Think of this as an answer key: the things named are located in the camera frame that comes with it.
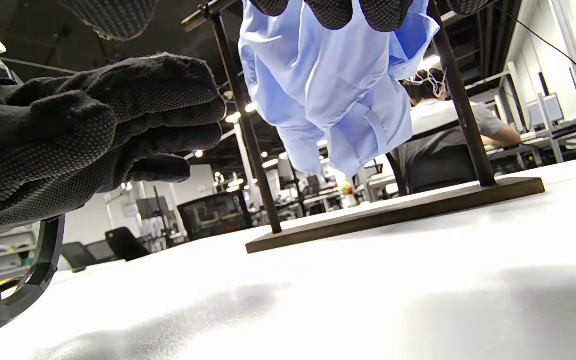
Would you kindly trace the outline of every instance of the wooden base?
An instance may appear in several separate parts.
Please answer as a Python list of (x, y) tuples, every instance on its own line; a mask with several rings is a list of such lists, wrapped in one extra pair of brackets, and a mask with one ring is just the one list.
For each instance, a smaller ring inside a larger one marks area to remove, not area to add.
[(496, 186), (473, 185), (445, 193), (434, 194), (410, 201), (394, 203), (357, 214), (348, 214), (326, 221), (288, 228), (279, 234), (268, 234), (246, 244), (249, 254), (260, 253), (285, 246), (338, 237), (358, 231), (381, 228), (470, 210), (503, 201), (523, 198), (546, 191), (541, 178), (508, 177), (498, 180)]

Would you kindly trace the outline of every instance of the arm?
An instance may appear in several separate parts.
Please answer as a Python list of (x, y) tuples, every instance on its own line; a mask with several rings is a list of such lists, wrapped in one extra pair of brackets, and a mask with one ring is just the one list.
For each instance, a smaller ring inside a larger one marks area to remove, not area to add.
[(484, 104), (471, 105), (484, 145), (503, 148), (521, 144), (522, 138), (515, 128), (500, 120)]

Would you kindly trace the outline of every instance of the cable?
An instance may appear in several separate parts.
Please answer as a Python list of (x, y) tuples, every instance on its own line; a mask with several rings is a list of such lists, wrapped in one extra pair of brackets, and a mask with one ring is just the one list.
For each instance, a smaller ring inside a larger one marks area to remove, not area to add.
[(546, 39), (542, 38), (539, 34), (537, 34), (537, 32), (534, 32), (534, 30), (532, 30), (530, 27), (528, 27), (528, 25), (526, 25), (525, 23), (519, 21), (518, 18), (512, 16), (512, 14), (510, 14), (510, 12), (504, 11), (504, 9), (502, 9), (502, 7), (499, 7), (499, 5), (493, 5), (496, 9), (498, 9), (502, 14), (508, 16), (508, 18), (514, 20), (517, 24), (521, 25), (524, 29), (528, 30), (528, 32), (530, 32), (530, 34), (533, 34), (535, 37), (537, 37), (537, 39), (539, 39), (540, 41), (543, 41), (544, 43), (546, 43), (548, 46), (550, 46), (551, 48), (553, 48), (554, 50), (558, 51), (560, 54), (562, 54), (564, 57), (566, 57), (566, 59), (570, 60), (570, 62), (576, 66), (576, 61), (573, 60), (570, 56), (568, 56), (565, 52), (563, 52), (562, 50), (559, 50), (555, 45), (551, 44), (550, 42), (546, 41)]

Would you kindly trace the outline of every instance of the black metal pole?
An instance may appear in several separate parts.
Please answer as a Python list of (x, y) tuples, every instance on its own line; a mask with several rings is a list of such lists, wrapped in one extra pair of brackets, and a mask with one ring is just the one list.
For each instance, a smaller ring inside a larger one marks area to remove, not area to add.
[(295, 189), (297, 189), (297, 199), (299, 199), (299, 207), (301, 208), (301, 216), (306, 217), (306, 205), (304, 205), (304, 194), (302, 194), (302, 189), (299, 188), (299, 178), (297, 178), (297, 171), (293, 167), (293, 162), (288, 160), (290, 163), (290, 171), (292, 171), (292, 181)]
[(397, 149), (393, 152), (386, 153), (386, 159), (390, 163), (390, 167), (392, 168), (392, 172), (395, 174), (395, 181), (397, 182), (397, 192), (399, 193), (399, 197), (402, 198), (404, 196), (408, 196), (408, 188), (406, 186), (406, 178), (404, 177), (402, 168), (400, 167), (399, 162), (395, 159), (393, 153), (396, 153)]
[(157, 202), (157, 207), (159, 208), (159, 216), (161, 217), (161, 223), (164, 226), (164, 234), (163, 235), (164, 235), (164, 239), (166, 240), (166, 248), (170, 249), (170, 248), (173, 248), (174, 243), (172, 242), (172, 239), (170, 238), (168, 222), (166, 221), (166, 217), (168, 216), (168, 214), (164, 214), (162, 202), (160, 202), (160, 193), (157, 192), (157, 186), (153, 186), (152, 188), (155, 191), (155, 201)]
[(233, 52), (231, 51), (231, 46), (228, 41), (228, 37), (226, 36), (226, 31), (224, 30), (224, 22), (222, 21), (222, 16), (218, 12), (211, 13), (210, 8), (206, 8), (204, 10), (206, 11), (206, 16), (209, 17), (212, 22), (214, 36), (217, 39), (217, 45), (219, 46), (219, 52), (221, 53), (221, 61), (223, 62), (223, 66), (226, 70), (226, 76), (230, 82), (230, 88), (232, 89), (232, 93), (235, 98), (237, 111), (241, 114), (239, 123), (244, 135), (244, 143), (247, 147), (250, 165), (252, 166), (252, 170), (256, 176), (257, 184), (259, 186), (259, 191), (261, 192), (263, 208), (268, 215), (272, 233), (279, 234), (282, 232), (281, 222), (279, 221), (279, 214), (277, 213), (275, 201), (273, 199), (272, 192), (270, 192), (268, 177), (266, 177), (266, 171), (263, 167), (261, 151), (259, 150), (259, 143), (257, 142), (257, 136), (255, 135), (255, 128), (250, 121), (249, 114), (246, 112), (244, 89), (237, 76), (237, 67), (235, 66)]
[(462, 72), (459, 71), (459, 66), (457, 66), (457, 59), (455, 59), (453, 47), (450, 44), (450, 39), (448, 39), (448, 33), (442, 23), (442, 14), (439, 12), (439, 7), (435, 0), (431, 0), (428, 4), (428, 16), (433, 18), (440, 26), (439, 32), (432, 39), (432, 45), (437, 55), (441, 58), (448, 89), (450, 89), (450, 95), (457, 110), (457, 116), (459, 116), (461, 129), (466, 136), (466, 143), (468, 144), (472, 164), (479, 178), (479, 184), (482, 187), (494, 186), (497, 184), (495, 175), (482, 142), (480, 129), (477, 127), (477, 121), (475, 121), (471, 101), (468, 98), (464, 80), (462, 80)]

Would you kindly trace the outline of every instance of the white t-shirt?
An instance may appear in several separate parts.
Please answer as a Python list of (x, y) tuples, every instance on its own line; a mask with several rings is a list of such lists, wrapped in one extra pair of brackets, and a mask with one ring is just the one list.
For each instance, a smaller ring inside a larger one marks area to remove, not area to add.
[[(486, 105), (477, 102), (470, 103), (479, 132), (485, 137), (493, 137), (505, 126), (494, 112)], [(453, 101), (436, 99), (423, 100), (410, 111), (412, 129), (415, 135), (429, 132), (459, 119)], [(466, 145), (466, 136), (460, 126), (438, 134), (405, 143), (398, 148), (398, 154), (404, 164), (429, 156), (449, 146)]]

